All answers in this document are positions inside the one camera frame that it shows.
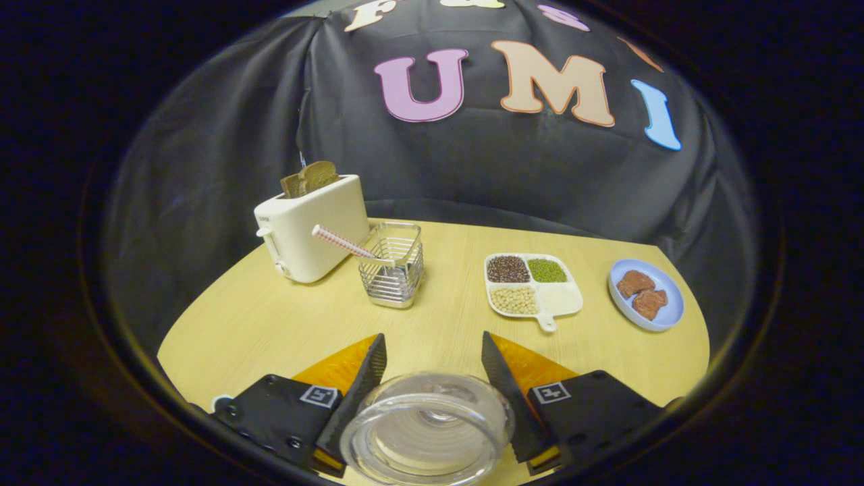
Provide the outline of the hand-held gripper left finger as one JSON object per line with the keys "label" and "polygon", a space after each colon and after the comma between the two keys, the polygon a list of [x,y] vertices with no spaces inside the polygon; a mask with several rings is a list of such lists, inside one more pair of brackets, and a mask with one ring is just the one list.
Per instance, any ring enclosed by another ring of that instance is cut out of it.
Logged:
{"label": "hand-held gripper left finger", "polygon": [[371,335],[293,378],[268,373],[238,396],[214,400],[213,418],[281,460],[343,478],[340,439],[386,366],[385,336]]}

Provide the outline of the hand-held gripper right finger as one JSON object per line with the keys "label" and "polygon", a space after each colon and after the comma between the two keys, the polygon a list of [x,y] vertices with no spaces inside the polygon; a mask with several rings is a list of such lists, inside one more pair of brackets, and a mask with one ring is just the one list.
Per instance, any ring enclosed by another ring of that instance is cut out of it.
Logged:
{"label": "hand-held gripper right finger", "polygon": [[575,373],[503,336],[485,332],[481,362],[515,416],[510,445],[532,476],[586,468],[666,409],[604,370]]}

